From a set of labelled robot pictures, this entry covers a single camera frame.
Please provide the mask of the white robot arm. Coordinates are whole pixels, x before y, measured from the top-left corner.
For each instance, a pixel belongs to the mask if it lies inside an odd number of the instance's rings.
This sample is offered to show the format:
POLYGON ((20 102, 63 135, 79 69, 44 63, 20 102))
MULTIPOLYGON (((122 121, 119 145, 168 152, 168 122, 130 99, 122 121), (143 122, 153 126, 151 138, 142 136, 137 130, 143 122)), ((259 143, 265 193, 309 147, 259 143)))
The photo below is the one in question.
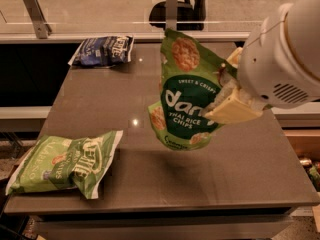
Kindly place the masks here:
POLYGON ((291 109, 320 98, 320 0, 284 4, 255 28, 223 68, 222 89, 202 115, 220 124, 260 117, 267 107, 291 109))

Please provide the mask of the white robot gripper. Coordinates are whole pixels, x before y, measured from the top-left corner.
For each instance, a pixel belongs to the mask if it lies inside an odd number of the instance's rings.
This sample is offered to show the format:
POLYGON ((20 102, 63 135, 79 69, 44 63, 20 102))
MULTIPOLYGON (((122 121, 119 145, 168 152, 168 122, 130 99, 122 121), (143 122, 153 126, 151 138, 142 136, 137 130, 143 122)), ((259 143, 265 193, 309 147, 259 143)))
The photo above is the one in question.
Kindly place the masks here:
POLYGON ((240 60, 238 79, 248 93, 225 85, 203 116, 236 124, 259 118, 263 102, 289 109, 319 99, 319 57, 319 21, 292 4, 280 6, 227 58, 234 68, 240 60))

